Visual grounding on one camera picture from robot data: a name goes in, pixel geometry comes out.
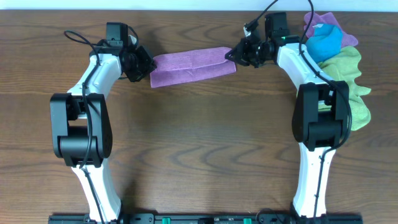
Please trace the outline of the purple microfiber cloth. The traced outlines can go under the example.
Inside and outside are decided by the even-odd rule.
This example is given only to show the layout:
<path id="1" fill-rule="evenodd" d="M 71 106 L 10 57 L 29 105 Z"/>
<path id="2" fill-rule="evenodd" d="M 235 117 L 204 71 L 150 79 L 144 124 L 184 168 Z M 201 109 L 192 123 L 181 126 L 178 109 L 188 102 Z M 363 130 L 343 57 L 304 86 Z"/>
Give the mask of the purple microfiber cloth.
<path id="1" fill-rule="evenodd" d="M 225 59 L 228 47 L 190 50 L 154 57 L 157 68 L 150 73 L 152 88 L 190 83 L 236 72 L 235 63 Z"/>

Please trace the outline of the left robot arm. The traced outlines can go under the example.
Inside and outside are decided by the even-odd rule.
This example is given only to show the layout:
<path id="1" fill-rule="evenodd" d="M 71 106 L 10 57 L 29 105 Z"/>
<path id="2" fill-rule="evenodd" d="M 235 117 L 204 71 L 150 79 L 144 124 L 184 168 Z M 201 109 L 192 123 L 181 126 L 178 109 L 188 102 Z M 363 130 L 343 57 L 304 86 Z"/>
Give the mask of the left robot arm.
<path id="1" fill-rule="evenodd" d="M 145 46 L 97 47 L 79 81 L 50 99 L 53 150 L 80 181 L 90 212 L 85 223 L 119 223 L 122 202 L 108 158 L 113 134 L 106 99 L 123 74 L 138 82 L 156 66 Z"/>

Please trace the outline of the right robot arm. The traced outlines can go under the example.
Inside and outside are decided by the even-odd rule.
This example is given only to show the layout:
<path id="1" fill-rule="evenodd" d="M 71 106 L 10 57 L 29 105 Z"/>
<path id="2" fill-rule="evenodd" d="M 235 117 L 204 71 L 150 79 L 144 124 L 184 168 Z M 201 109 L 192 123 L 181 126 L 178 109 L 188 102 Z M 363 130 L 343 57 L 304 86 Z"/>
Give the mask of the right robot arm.
<path id="1" fill-rule="evenodd" d="M 300 172 L 293 208 L 302 220 L 321 220 L 331 160 L 351 129 L 348 84 L 321 71 L 294 35 L 268 42 L 245 37 L 225 58 L 256 68 L 273 60 L 295 85 L 292 132 L 300 148 Z"/>

